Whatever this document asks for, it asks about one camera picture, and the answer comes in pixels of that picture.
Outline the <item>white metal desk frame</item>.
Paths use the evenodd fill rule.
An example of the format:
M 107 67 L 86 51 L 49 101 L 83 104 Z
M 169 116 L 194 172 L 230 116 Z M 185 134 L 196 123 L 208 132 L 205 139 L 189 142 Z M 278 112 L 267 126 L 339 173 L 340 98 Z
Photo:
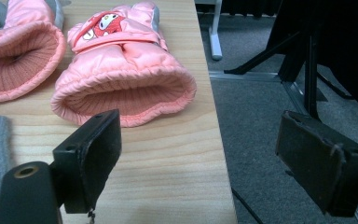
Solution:
M 212 58 L 215 61 L 220 61 L 223 58 L 218 36 L 218 25 L 220 21 L 222 0 L 194 0 L 196 4 L 212 5 L 213 6 L 213 23 L 209 28 L 209 39 L 211 46 Z

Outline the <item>pink padded glove grey palm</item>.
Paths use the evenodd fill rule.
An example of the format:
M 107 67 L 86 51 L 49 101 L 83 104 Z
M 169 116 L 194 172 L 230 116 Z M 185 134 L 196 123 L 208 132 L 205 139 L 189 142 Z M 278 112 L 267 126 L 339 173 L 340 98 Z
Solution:
M 60 0 L 0 2 L 0 102 L 43 83 L 66 51 Z

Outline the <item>black tripod stand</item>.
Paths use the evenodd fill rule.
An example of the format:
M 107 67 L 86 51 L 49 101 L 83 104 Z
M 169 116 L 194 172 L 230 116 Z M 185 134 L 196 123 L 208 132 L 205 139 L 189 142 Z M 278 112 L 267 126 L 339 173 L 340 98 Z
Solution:
M 305 21 L 297 32 L 290 34 L 276 44 L 267 47 L 247 63 L 231 70 L 226 74 L 245 75 L 265 60 L 277 54 L 280 50 L 288 49 L 278 77 L 283 84 L 294 84 L 301 70 L 305 66 L 305 84 L 303 92 L 303 108 L 311 117 L 318 119 L 317 112 L 317 80 L 320 79 L 333 92 L 343 99 L 353 100 L 354 97 L 346 94 L 339 87 L 333 85 L 317 70 L 317 49 L 321 25 L 314 21 Z

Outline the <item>pink padded glove cartoon print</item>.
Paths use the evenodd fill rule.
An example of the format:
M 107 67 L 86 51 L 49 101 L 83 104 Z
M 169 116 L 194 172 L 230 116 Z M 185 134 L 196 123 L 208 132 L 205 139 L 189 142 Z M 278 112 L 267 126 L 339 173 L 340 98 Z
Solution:
M 117 109 L 123 127 L 177 113 L 196 94 L 196 81 L 169 53 L 153 2 L 98 12 L 68 32 L 75 57 L 50 100 L 59 117 L 83 124 Z

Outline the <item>metal floor rail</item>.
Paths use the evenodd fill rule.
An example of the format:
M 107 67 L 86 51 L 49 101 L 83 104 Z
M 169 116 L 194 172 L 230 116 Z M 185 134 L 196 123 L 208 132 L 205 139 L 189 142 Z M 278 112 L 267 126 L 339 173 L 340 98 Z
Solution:
M 282 81 L 277 73 L 247 72 L 244 75 L 226 74 L 224 71 L 210 71 L 212 80 L 243 80 L 280 83 L 291 99 L 296 111 L 301 114 L 308 114 L 304 106 L 305 92 L 302 91 L 296 82 Z

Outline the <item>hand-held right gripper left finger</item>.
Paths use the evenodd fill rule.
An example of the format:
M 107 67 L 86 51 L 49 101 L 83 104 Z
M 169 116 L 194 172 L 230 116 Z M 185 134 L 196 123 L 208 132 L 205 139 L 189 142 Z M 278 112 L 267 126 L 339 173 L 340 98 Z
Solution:
M 119 112 L 91 117 L 53 150 L 58 202 L 68 214 L 95 209 L 122 149 Z

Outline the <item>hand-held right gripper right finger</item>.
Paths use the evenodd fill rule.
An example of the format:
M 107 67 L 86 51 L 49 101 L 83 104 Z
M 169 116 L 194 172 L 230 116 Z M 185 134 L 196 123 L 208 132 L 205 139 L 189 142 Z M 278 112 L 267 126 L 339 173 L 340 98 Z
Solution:
M 358 144 L 312 117 L 285 111 L 276 154 L 323 213 L 352 217 L 358 208 Z

